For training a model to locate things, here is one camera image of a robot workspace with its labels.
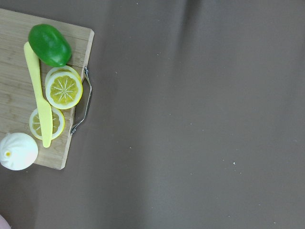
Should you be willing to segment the lemon slice front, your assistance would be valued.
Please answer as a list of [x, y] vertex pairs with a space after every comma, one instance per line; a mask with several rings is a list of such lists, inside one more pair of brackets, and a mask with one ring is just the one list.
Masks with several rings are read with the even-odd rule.
[[56, 72], [46, 77], [46, 98], [57, 109], [66, 110], [74, 107], [80, 101], [82, 93], [80, 77], [71, 72]]

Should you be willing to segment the lemon slice under knife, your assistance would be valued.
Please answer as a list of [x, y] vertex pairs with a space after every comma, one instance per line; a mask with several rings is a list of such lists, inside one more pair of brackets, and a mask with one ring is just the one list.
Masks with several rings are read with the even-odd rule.
[[[65, 119], [63, 113], [55, 108], [51, 107], [52, 110], [52, 122], [53, 122], [53, 131], [52, 131], [52, 140], [57, 138], [64, 130], [65, 127]], [[35, 109], [29, 118], [29, 127], [31, 133], [39, 140], [42, 140], [41, 134], [41, 125], [40, 119], [38, 115], [38, 109]]]

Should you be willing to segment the lemon slice behind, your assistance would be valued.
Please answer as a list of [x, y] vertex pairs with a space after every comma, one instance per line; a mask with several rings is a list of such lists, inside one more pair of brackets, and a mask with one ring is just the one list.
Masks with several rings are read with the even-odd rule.
[[70, 72], [73, 75], [77, 76], [79, 79], [81, 79], [80, 75], [76, 72], [76, 70], [73, 69], [72, 67], [68, 66], [68, 65], [65, 65], [63, 67], [53, 67], [48, 71], [48, 73], [46, 75], [45, 86], [47, 85], [51, 76], [54, 75], [55, 73], [58, 73], [58, 72]]

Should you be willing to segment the green lime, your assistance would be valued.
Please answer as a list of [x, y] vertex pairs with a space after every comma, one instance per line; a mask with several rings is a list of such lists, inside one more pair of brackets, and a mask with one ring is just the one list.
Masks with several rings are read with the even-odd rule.
[[68, 41], [58, 29], [49, 24], [33, 26], [28, 42], [38, 58], [48, 66], [65, 66], [72, 56]]

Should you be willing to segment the bamboo cutting board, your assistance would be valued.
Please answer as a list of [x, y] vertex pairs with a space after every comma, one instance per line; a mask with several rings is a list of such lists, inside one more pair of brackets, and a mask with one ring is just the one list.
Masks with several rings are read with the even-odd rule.
[[[84, 81], [83, 68], [88, 65], [94, 31], [73, 24], [54, 21], [6, 9], [0, 10], [0, 136], [7, 133], [31, 134], [29, 118], [37, 107], [23, 46], [31, 28], [37, 24], [50, 24], [57, 28], [72, 48], [68, 65]], [[63, 110], [65, 128], [62, 134], [44, 148], [36, 139], [37, 165], [61, 170], [65, 168], [72, 135], [75, 107]]]

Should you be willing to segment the yellow plastic knife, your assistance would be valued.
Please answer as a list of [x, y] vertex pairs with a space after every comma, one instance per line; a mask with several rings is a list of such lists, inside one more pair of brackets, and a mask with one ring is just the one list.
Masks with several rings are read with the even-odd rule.
[[52, 140], [53, 120], [51, 105], [44, 98], [42, 92], [40, 61], [29, 42], [24, 44], [23, 49], [40, 119], [42, 144], [44, 148], [48, 148]]

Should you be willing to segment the white steamed bun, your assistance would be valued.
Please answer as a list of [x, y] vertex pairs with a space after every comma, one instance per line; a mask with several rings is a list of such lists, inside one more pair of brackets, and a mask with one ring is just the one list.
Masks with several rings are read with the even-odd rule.
[[7, 134], [0, 141], [0, 164], [18, 171], [31, 166], [38, 156], [35, 140], [25, 133]]

